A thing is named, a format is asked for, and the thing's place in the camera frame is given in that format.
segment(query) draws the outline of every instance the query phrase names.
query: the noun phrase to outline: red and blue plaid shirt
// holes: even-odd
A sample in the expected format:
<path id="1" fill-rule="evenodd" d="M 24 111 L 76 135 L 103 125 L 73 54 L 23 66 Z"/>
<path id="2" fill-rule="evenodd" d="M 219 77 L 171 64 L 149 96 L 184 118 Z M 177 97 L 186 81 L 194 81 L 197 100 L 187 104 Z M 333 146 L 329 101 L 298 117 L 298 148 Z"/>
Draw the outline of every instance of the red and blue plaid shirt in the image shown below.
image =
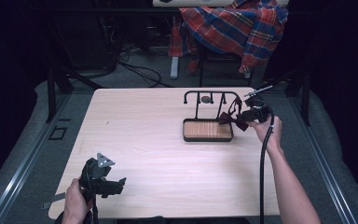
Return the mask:
<path id="1" fill-rule="evenodd" d="M 276 0 L 234 0 L 225 8 L 183 7 L 183 20 L 175 18 L 169 55 L 191 54 L 190 71 L 198 67 L 194 38 L 217 53 L 241 56 L 241 73 L 267 62 L 282 39 L 287 9 Z"/>

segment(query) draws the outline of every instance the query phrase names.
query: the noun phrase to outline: hand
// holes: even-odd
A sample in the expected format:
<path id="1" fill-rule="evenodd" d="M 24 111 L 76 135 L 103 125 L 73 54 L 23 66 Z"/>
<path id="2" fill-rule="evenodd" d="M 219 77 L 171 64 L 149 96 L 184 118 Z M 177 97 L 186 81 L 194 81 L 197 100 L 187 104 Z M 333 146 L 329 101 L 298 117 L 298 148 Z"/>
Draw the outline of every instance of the hand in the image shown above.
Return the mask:
<path id="1" fill-rule="evenodd" d="M 271 117 L 267 119 L 266 122 L 258 123 L 255 121 L 247 122 L 249 126 L 253 127 L 257 133 L 258 139 L 261 142 L 264 142 L 266 138 L 267 131 L 269 130 L 269 125 L 271 123 Z M 282 121 L 277 116 L 274 117 L 274 128 L 272 129 L 272 134 L 269 136 L 267 142 L 267 151 L 281 149 L 281 134 L 282 134 Z"/>
<path id="2" fill-rule="evenodd" d="M 62 223 L 83 223 L 90 206 L 92 207 L 90 202 L 87 206 L 80 191 L 79 178 L 72 180 L 71 186 L 66 191 Z"/>

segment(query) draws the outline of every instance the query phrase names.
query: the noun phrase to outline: light wood surface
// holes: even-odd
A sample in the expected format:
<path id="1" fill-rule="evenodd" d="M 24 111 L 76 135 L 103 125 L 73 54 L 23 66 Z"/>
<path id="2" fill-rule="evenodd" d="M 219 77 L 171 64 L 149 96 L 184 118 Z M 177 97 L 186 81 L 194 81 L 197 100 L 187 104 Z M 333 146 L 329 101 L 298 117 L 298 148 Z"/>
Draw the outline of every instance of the light wood surface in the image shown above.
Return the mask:
<path id="1" fill-rule="evenodd" d="M 183 120 L 193 119 L 197 94 L 187 91 L 234 91 L 241 98 L 250 88 L 102 89 L 97 90 L 66 165 L 57 194 L 80 176 L 85 162 L 101 152 L 116 163 L 107 180 L 127 177 L 121 194 L 97 196 L 99 217 L 241 217 L 259 215 L 261 143 L 250 128 L 233 124 L 228 143 L 186 142 Z M 200 104 L 199 119 L 214 119 L 214 104 Z M 226 111 L 234 100 L 227 95 Z M 278 215 L 269 157 L 265 164 L 265 214 Z M 55 202 L 56 218 L 64 200 Z"/>
<path id="2" fill-rule="evenodd" d="M 159 0 L 153 0 L 154 7 L 225 7 L 230 5 L 233 0 L 172 0 L 164 3 Z M 277 0 L 281 6 L 287 6 L 289 0 Z"/>

